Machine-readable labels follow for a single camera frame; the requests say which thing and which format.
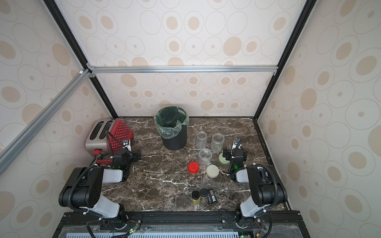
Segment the light green jar lid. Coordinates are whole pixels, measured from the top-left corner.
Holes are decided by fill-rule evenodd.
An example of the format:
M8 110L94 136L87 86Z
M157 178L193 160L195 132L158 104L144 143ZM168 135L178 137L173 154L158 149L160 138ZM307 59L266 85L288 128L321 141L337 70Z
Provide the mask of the light green jar lid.
M223 153L221 153L221 154L219 155L219 162L220 162L221 164L223 164L223 165L228 165L228 164L230 164L230 161L227 160L227 159L223 156Z

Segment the clear oatmeal jar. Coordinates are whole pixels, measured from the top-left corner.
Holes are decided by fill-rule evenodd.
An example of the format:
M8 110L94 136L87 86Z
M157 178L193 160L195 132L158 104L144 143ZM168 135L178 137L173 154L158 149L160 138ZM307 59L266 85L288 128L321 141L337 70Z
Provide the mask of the clear oatmeal jar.
M216 133L212 136L211 150L215 153L222 151L225 137L221 133Z

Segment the red lid oatmeal jar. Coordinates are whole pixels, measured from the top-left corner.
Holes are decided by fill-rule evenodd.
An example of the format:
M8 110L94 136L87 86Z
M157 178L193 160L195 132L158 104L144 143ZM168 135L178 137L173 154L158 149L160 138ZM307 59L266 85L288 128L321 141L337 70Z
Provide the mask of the red lid oatmeal jar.
M205 149L207 146L207 133L201 131L196 135L196 147L197 149Z

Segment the red jar lid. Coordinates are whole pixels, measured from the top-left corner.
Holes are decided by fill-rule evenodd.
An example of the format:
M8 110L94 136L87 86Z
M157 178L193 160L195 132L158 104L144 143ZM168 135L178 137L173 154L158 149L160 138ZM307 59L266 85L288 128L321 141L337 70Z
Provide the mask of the red jar lid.
M191 174L196 174L199 172L199 164L197 162L190 162L188 165L188 172Z

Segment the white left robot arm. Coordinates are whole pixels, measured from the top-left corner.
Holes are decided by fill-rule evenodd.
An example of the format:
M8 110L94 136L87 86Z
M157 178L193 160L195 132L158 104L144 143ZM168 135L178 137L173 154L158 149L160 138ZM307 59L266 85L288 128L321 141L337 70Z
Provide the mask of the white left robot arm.
M127 139L117 139L108 132L109 158L96 155L89 167L75 168L59 194L61 207L68 207L84 215L95 214L101 219L117 219L126 223L128 216L122 204L111 201L101 194L103 184L126 181L133 162L141 159L141 152L132 152L130 131Z

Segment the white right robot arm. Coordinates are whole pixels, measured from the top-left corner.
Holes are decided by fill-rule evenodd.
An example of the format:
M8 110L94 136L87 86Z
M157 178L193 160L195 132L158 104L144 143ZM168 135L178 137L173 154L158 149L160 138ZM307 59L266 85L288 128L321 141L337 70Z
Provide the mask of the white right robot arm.
M230 179L234 182L248 183L251 192L249 198L238 205L237 218L259 217L287 201L287 191L274 166L245 166L247 152L241 148L224 149L222 156L230 162Z

